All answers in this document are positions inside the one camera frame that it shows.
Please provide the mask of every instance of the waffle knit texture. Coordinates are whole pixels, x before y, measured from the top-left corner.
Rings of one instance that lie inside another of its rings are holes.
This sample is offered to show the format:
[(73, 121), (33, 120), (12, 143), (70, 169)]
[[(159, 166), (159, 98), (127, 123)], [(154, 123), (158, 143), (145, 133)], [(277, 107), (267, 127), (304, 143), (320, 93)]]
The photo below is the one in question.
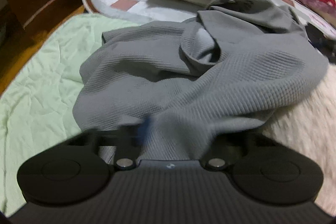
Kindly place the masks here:
[(212, 0), (182, 23), (103, 34), (81, 66), (73, 116), (84, 130), (150, 115), (143, 159), (197, 159), (217, 134), (256, 128), (306, 98), (328, 62), (289, 7)]

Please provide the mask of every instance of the gray waffle knit shirt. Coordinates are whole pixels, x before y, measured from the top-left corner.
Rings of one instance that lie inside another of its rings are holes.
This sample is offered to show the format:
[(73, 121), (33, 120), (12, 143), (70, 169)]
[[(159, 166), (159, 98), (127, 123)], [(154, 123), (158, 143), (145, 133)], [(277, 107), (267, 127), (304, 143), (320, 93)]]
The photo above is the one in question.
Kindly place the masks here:
[(152, 116), (143, 159), (197, 159), (217, 134), (261, 126), (305, 98), (328, 62), (288, 7), (212, 0), (182, 23), (103, 34), (81, 66), (73, 116), (84, 130)]

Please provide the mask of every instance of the ribbed black plastic surface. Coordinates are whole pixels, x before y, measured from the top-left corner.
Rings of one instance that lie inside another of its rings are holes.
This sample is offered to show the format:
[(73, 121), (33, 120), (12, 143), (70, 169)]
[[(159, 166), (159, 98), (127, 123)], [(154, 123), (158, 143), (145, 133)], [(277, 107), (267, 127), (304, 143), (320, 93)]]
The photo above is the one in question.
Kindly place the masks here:
[(117, 172), (103, 192), (61, 208), (23, 206), (14, 224), (327, 224), (312, 202), (291, 207), (260, 204), (241, 194), (221, 172), (198, 161), (142, 161)]

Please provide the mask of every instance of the light green bedsheet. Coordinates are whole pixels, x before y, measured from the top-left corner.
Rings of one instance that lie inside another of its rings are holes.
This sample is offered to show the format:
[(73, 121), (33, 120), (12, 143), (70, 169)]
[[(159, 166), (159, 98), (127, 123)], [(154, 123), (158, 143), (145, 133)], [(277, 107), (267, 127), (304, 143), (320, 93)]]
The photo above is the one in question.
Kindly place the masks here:
[(101, 33), (136, 25), (98, 14), (72, 17), (48, 38), (1, 96), (0, 210), (5, 215), (25, 203), (16, 181), (20, 165), (80, 132), (72, 115), (83, 87), (79, 68), (101, 46)]

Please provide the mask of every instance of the gray cloth bundle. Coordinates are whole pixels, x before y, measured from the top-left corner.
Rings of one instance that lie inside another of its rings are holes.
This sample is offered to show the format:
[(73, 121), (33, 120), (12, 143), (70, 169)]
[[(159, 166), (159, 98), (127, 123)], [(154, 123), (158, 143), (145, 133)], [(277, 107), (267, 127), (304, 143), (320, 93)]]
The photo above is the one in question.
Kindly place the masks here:
[(197, 159), (217, 134), (304, 99), (328, 65), (290, 8), (270, 0), (212, 0), (185, 22), (103, 37), (80, 68), (73, 116), (82, 130), (109, 130), (150, 115), (143, 159)]

